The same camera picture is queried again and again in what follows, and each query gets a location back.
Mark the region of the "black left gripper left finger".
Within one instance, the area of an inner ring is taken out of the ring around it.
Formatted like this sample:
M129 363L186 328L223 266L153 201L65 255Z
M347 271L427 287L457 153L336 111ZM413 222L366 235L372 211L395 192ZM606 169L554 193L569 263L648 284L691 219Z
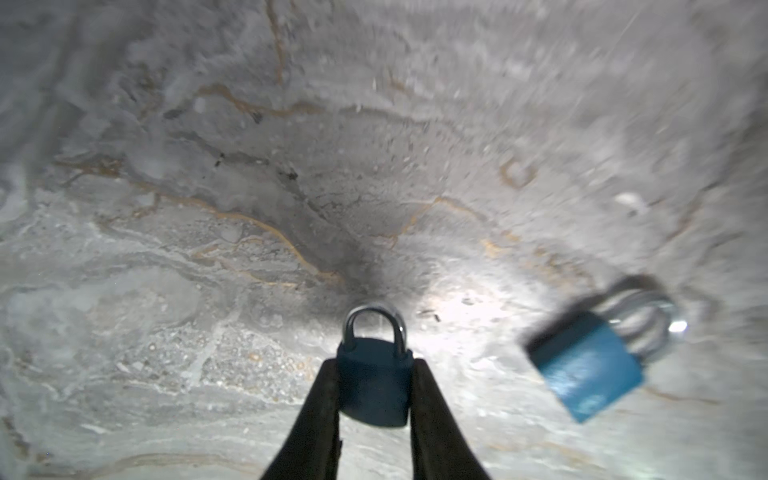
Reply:
M261 476L335 480L341 456L337 361L325 360L282 448Z

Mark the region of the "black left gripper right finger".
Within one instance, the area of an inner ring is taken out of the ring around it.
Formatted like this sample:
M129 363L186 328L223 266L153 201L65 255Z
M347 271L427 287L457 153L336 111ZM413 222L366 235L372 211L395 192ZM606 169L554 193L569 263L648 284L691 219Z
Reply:
M416 359L412 369L410 423L414 479L490 478L469 448L423 359Z

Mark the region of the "small blue padlock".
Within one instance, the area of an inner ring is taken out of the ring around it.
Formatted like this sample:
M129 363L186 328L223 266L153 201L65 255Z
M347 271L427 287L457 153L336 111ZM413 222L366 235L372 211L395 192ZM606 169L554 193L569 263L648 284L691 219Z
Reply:
M393 339L358 337L356 320L364 313L386 319L392 327ZM352 308L343 324L336 360L342 413L375 427L406 426L414 356L407 347L406 324L396 308L383 302Z

